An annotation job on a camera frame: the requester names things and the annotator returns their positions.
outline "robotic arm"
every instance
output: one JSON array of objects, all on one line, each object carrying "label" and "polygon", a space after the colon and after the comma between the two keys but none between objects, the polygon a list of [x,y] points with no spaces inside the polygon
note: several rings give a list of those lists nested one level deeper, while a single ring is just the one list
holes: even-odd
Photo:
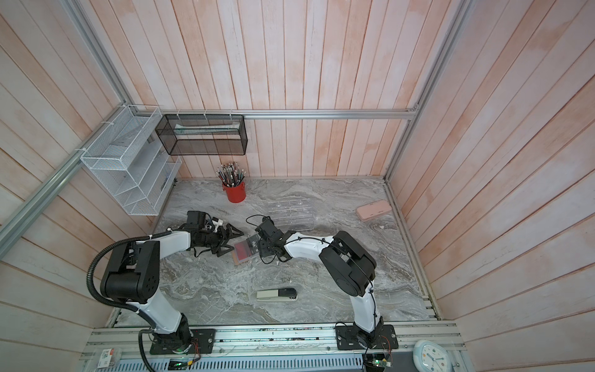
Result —
[{"label": "robotic arm", "polygon": [[261,237],[258,248],[262,257],[275,255],[282,262],[301,257],[324,264],[339,288],[350,296],[358,340],[371,348],[383,321],[374,298],[376,260],[368,251],[347,232],[325,237],[283,233],[269,217],[263,217],[255,230]]},{"label": "robotic arm", "polygon": [[[186,316],[174,309],[159,290],[159,261],[196,246],[208,246],[219,256],[230,251],[229,239],[243,234],[229,224],[224,229],[222,221],[210,216],[212,223],[209,226],[203,215],[189,211],[188,221],[180,230],[114,243],[99,253],[87,273],[87,288],[91,295],[103,304],[127,308],[141,315],[151,325],[155,344],[166,354],[186,353],[194,335]],[[294,231],[283,233],[269,217],[264,217],[256,232],[261,237],[259,251],[262,257],[275,255],[282,262],[301,257],[324,264],[339,288],[350,296],[357,339],[364,347],[372,348],[383,326],[374,299],[374,258],[344,231],[326,237]],[[101,280],[100,295],[92,278],[97,263],[109,251],[112,253]]]}]

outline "black mesh basket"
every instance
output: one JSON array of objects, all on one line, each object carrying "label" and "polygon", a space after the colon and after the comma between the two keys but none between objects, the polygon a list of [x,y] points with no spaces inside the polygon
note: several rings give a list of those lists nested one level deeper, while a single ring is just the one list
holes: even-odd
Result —
[{"label": "black mesh basket", "polygon": [[245,155],[242,115],[166,114],[155,129],[170,155]]}]

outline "red wire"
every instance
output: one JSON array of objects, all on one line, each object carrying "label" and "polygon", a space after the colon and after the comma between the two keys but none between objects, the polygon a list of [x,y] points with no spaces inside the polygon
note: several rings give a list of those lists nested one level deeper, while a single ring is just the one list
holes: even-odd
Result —
[{"label": "red wire", "polygon": [[389,355],[390,355],[390,361],[392,362],[392,361],[393,361],[393,353],[392,353],[393,349],[392,349],[392,347],[390,346],[390,341],[389,341],[389,339],[388,339],[388,338],[386,338],[385,336],[382,336],[382,337],[383,337],[383,338],[386,340],[386,342],[388,342],[388,343],[389,343]]}]

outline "white wall clock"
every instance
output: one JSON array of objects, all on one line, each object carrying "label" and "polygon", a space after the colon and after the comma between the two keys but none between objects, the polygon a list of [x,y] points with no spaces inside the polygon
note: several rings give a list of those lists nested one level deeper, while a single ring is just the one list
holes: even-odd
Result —
[{"label": "white wall clock", "polygon": [[419,340],[413,348],[413,363],[419,372],[451,372],[450,356],[440,345]]}]

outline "marble table surface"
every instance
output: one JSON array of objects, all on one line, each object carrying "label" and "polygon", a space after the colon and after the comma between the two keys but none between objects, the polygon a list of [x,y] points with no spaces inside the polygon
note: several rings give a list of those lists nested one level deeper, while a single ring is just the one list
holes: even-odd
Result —
[{"label": "marble table surface", "polygon": [[[345,230],[376,259],[375,296],[384,319],[426,320],[419,286],[393,215],[362,222],[355,212],[361,205],[386,199],[383,184],[380,179],[247,180],[246,200],[232,204],[218,181],[181,181],[171,193],[157,231],[177,227],[186,221],[186,211],[199,210],[250,236],[253,226],[245,218],[266,214],[268,202],[310,198],[315,224],[305,234],[328,236]],[[217,258],[207,252],[195,258],[182,251],[161,261],[159,287],[191,325],[353,321],[349,296],[322,264],[304,258],[265,265],[256,257],[236,266],[231,254]],[[295,288],[297,301],[256,301],[257,291],[281,287]],[[115,326],[144,324],[138,315],[122,310]]]}]

